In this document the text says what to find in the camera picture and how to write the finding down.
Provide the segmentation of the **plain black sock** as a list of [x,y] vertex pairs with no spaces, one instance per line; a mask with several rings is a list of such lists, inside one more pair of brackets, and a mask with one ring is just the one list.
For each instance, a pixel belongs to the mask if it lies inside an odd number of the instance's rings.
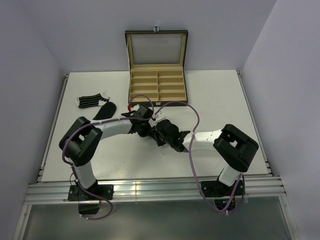
[[113,102],[105,103],[93,118],[94,121],[110,119],[114,116],[117,106]]

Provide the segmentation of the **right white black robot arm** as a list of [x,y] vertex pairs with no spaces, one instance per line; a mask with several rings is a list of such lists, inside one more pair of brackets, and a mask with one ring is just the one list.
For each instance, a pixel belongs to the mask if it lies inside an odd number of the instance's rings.
[[215,131],[180,131],[168,119],[161,120],[151,129],[158,146],[165,144],[179,153],[214,151],[225,161],[216,183],[217,191],[229,194],[241,173],[248,171],[258,149],[258,143],[232,124]]

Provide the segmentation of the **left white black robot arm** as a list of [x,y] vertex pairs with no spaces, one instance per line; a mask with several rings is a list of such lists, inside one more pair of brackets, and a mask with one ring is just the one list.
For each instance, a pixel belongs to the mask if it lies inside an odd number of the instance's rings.
[[136,128],[148,129],[151,117],[118,117],[114,119],[93,120],[79,117],[59,142],[62,161],[70,165],[80,187],[79,194],[91,200],[98,193],[91,159],[101,140],[122,134],[136,133]]

